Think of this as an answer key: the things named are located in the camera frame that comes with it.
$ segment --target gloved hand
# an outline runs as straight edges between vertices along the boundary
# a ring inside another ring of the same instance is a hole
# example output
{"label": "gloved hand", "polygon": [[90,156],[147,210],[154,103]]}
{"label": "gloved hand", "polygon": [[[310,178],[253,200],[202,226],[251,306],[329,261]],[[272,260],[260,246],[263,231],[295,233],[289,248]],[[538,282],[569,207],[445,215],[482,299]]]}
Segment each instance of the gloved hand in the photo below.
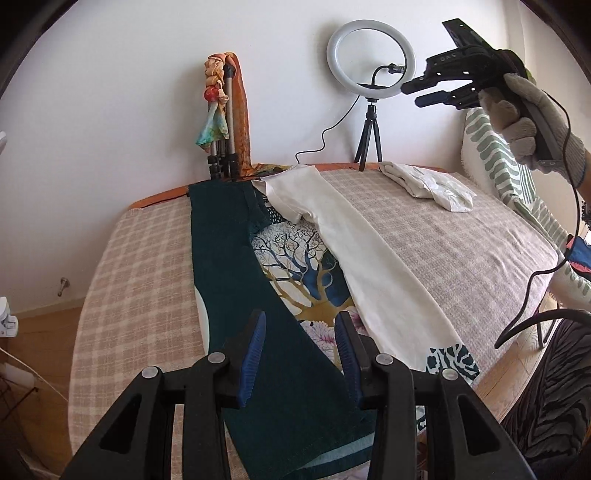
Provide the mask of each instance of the gloved hand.
{"label": "gloved hand", "polygon": [[[540,109],[562,152],[568,127],[553,101],[536,85],[519,75],[507,73],[504,78],[507,86],[513,92]],[[520,119],[517,108],[502,98],[500,90],[482,90],[479,92],[478,98],[481,107],[491,118],[492,128],[503,135],[519,163],[526,165],[530,170],[540,170],[543,173],[557,171],[570,183],[561,158],[554,158],[557,162],[554,167],[544,167],[538,164],[538,159],[535,156],[535,134],[537,132],[535,123],[529,118]],[[572,133],[567,143],[565,161],[569,166],[575,187],[579,187],[585,175],[585,148],[581,139]]]}

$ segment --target beige checkered blanket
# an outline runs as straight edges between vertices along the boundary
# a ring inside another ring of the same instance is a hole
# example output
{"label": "beige checkered blanket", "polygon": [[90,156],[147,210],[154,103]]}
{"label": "beige checkered blanket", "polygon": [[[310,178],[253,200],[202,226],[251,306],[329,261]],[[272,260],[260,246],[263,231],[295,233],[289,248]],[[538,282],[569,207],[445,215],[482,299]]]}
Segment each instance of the beige checkered blanket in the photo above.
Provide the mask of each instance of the beige checkered blanket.
{"label": "beige checkered blanket", "polygon": [[[519,309],[528,276],[554,265],[554,251],[483,193],[473,212],[451,213],[431,200],[413,199],[377,171],[322,175],[425,285],[475,353],[479,380],[485,377],[504,351],[492,344]],[[193,290],[190,208],[182,197],[130,210],[115,227],[90,285],[74,347],[69,404],[74,451],[143,367],[170,371],[204,355]],[[534,282],[528,313],[548,281]],[[175,478],[180,476],[181,414],[178,408]],[[246,478],[231,442],[229,451],[232,478]]]}

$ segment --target metal screw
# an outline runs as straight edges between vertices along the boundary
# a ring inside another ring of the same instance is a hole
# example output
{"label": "metal screw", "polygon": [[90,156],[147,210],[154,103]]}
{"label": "metal screw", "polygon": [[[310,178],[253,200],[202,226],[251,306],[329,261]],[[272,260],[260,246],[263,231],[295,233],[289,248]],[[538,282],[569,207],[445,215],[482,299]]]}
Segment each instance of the metal screw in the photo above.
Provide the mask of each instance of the metal screw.
{"label": "metal screw", "polygon": [[142,370],[142,377],[144,378],[154,378],[158,375],[158,367],[146,367]]}
{"label": "metal screw", "polygon": [[380,365],[392,365],[394,357],[388,353],[379,353],[376,355],[375,361]]}
{"label": "metal screw", "polygon": [[207,356],[207,360],[209,360],[209,363],[211,364],[221,364],[225,359],[226,355],[221,352],[210,353]]}
{"label": "metal screw", "polygon": [[446,380],[457,380],[460,377],[460,375],[458,375],[453,368],[446,368],[443,372],[441,372],[441,375]]}

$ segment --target black cord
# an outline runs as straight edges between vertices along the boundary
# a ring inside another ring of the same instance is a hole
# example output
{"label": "black cord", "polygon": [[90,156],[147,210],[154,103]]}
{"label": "black cord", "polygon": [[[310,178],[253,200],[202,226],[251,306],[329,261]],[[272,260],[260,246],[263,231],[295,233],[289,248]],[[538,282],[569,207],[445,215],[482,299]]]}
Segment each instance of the black cord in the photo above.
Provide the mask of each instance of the black cord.
{"label": "black cord", "polygon": [[355,99],[355,101],[353,102],[353,105],[351,105],[351,107],[349,107],[349,110],[347,110],[347,113],[343,115],[343,117],[336,122],[332,127],[328,127],[325,128],[324,130],[322,130],[322,148],[319,148],[318,150],[302,150],[301,152],[298,152],[295,154],[295,160],[297,162],[297,164],[300,164],[300,159],[297,157],[298,155],[301,155],[302,153],[315,153],[315,152],[321,152],[324,150],[325,146],[326,146],[326,142],[324,141],[324,134],[328,131],[328,130],[332,130],[334,127],[338,127],[338,125],[347,117],[347,115],[349,115],[349,113],[351,112],[351,110],[353,109],[353,107],[355,106],[355,104],[357,103],[357,100],[359,100],[359,98],[361,97],[361,95],[358,95],[357,98]]}
{"label": "black cord", "polygon": [[389,69],[389,68],[390,68],[390,65],[382,65],[381,67],[378,67],[378,68],[376,68],[376,69],[374,70],[374,74],[371,76],[371,84],[372,84],[372,85],[375,85],[375,77],[376,77],[376,75],[378,74],[378,72],[379,72],[380,70],[383,70],[383,69]]}
{"label": "black cord", "polygon": [[[561,110],[564,112],[564,114],[566,115],[566,121],[567,121],[567,124],[568,124],[568,130],[566,132],[566,137],[565,137],[564,143],[562,145],[562,162],[564,163],[564,168],[566,169],[566,174],[569,176],[569,182],[570,182],[571,187],[573,188],[574,201],[577,204],[577,226],[576,226],[576,229],[575,229],[575,235],[577,235],[579,233],[579,227],[580,227],[580,222],[581,222],[579,196],[577,195],[577,188],[574,186],[573,176],[570,173],[569,165],[566,162],[566,147],[567,147],[567,144],[569,142],[570,134],[571,134],[570,117],[569,117],[569,113],[566,111],[566,109],[562,105],[560,105],[558,103],[558,101],[554,97],[552,97],[547,92],[544,92],[544,93],[546,95],[548,95],[548,97],[556,105],[558,105],[561,108]],[[505,327],[505,329],[501,332],[501,334],[499,335],[499,338],[495,342],[495,348],[499,348],[509,338],[511,338],[513,335],[516,335],[520,331],[524,330],[525,328],[527,328],[527,326],[531,326],[531,325],[534,325],[534,324],[536,324],[538,322],[545,321],[545,320],[542,319],[543,314],[538,313],[538,314],[533,315],[532,317],[528,318],[527,320],[525,320],[523,322],[523,324],[520,324],[519,325],[519,327],[516,327],[514,330],[511,330],[511,328],[513,327],[513,325],[515,325],[519,321],[519,319],[521,318],[521,316],[524,314],[525,309],[527,308],[527,303],[528,303],[528,300],[530,299],[531,284],[534,281],[534,278],[536,278],[538,275],[547,275],[547,274],[554,273],[554,272],[560,270],[564,266],[564,264],[569,260],[569,257],[570,257],[570,253],[571,252],[572,252],[572,249],[567,254],[565,254],[564,259],[562,260],[562,262],[560,262],[554,268],[551,268],[549,270],[538,270],[538,271],[535,271],[535,272],[533,272],[531,274],[531,277],[530,277],[530,279],[529,279],[529,281],[527,283],[527,288],[525,289],[525,298],[523,299],[523,305],[521,306],[521,310],[519,310],[519,313],[516,315],[516,317],[513,320],[511,320],[509,322],[509,325],[507,325]],[[527,324],[527,326],[524,326],[523,329],[519,329],[521,327],[521,325],[526,325],[526,324]]]}

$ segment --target white wall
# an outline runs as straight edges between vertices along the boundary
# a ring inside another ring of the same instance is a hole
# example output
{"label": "white wall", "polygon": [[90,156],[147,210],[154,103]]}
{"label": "white wall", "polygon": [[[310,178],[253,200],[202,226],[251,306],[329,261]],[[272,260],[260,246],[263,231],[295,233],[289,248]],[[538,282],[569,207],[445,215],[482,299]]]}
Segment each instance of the white wall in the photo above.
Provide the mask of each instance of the white wall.
{"label": "white wall", "polygon": [[[320,131],[354,100],[326,65],[337,27],[359,18],[393,25],[422,72],[426,57],[454,48],[441,22],[455,17],[506,45],[501,0],[80,0],[34,46],[0,100],[8,134],[0,292],[15,310],[52,304],[66,276],[72,287],[63,300],[84,296],[130,203],[208,177],[194,140],[206,113],[209,54],[239,56],[254,161],[290,164],[297,150],[318,148]],[[367,53],[370,68],[392,61],[388,48],[371,35],[348,47]],[[364,113],[359,102],[327,135],[326,150],[305,161],[351,160]],[[462,116],[453,108],[419,110],[400,95],[380,101],[378,118],[385,159],[459,166]]]}
{"label": "white wall", "polygon": [[[569,113],[573,133],[591,145],[591,85],[558,35],[519,0],[507,1],[509,47],[524,59],[537,85]],[[557,173],[533,174],[538,194],[573,233],[577,209],[573,190]]]}

